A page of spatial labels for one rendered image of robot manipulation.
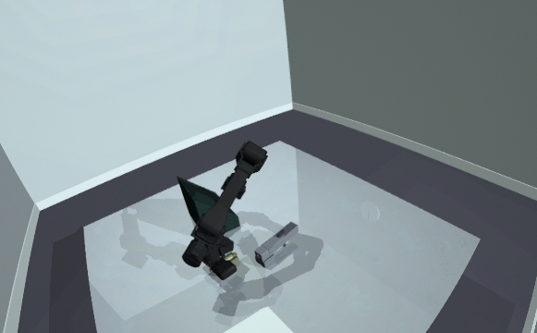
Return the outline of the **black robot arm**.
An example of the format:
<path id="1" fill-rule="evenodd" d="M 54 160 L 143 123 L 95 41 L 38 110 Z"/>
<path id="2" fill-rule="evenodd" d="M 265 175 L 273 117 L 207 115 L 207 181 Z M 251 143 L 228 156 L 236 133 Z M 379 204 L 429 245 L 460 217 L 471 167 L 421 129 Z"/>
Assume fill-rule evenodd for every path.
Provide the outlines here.
<path id="1" fill-rule="evenodd" d="M 246 189 L 246 179 L 250 175 L 259 172 L 265 163 L 268 155 L 262 147 L 248 141 L 244 142 L 236 155 L 236 163 L 234 173 L 227 176 L 227 179 L 222 186 L 218 200 L 215 200 L 216 205 L 207 209 L 206 214 L 200 216 L 198 223 L 195 225 L 190 236 L 194 239 L 190 242 L 188 248 L 182 255 L 182 259 L 187 265 L 198 267 L 201 265 L 204 255 L 208 249 L 214 248 L 215 244 L 220 244 L 218 248 L 220 256 L 226 257 L 225 253 L 233 251 L 234 242 L 227 237 L 226 233 L 226 213 L 232 212 L 230 207 L 237 199 L 240 200 Z M 196 230 L 197 229 L 197 230 Z"/>

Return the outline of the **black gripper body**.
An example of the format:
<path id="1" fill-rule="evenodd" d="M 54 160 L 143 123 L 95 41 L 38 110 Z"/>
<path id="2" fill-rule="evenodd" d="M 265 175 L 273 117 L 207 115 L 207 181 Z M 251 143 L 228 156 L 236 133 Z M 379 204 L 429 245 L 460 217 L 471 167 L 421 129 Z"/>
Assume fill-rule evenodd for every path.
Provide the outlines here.
<path id="1" fill-rule="evenodd" d="M 204 259 L 208 264 L 212 264 L 215 268 L 215 274 L 222 280 L 231 277 L 233 273 L 237 272 L 237 267 L 231 261 L 222 258 L 218 248 L 220 244 L 215 244 L 214 248 L 208 249 Z M 219 260 L 219 261 L 218 261 Z"/>

